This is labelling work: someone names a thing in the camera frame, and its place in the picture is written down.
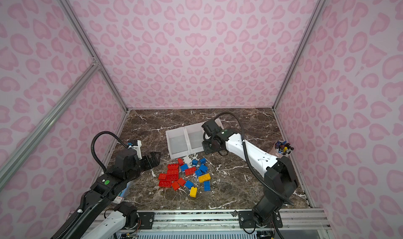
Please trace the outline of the white three-compartment plastic bin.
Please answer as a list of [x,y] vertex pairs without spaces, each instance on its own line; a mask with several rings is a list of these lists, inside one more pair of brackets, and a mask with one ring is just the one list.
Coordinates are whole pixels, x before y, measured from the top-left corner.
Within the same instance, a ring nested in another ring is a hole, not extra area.
[[171,159],[203,152],[203,122],[166,131],[166,140]]

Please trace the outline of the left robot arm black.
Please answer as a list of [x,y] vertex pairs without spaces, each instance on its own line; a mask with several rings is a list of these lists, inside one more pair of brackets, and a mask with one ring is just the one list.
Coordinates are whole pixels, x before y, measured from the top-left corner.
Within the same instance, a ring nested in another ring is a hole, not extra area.
[[[112,136],[125,147],[110,168],[101,162],[95,151],[97,139],[105,134]],[[82,194],[78,208],[52,236],[53,239],[81,238],[98,215],[112,203],[130,181],[140,177],[142,172],[157,167],[161,160],[159,152],[151,152],[150,155],[139,158],[135,149],[109,131],[98,133],[93,138],[90,149],[93,159],[103,169],[103,175],[99,176],[90,189]]]

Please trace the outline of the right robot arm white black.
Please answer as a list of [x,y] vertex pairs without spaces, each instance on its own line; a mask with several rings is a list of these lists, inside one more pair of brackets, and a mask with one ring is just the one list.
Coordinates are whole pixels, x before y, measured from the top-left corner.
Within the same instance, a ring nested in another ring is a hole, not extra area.
[[[233,116],[240,132],[220,127],[216,119],[222,115]],[[202,129],[202,146],[206,154],[226,151],[237,155],[247,163],[251,173],[263,185],[263,197],[252,208],[252,222],[256,226],[268,225],[284,205],[294,205],[291,196],[298,188],[298,179],[288,157],[271,155],[247,141],[243,125],[231,112],[222,112],[207,120],[202,124]]]

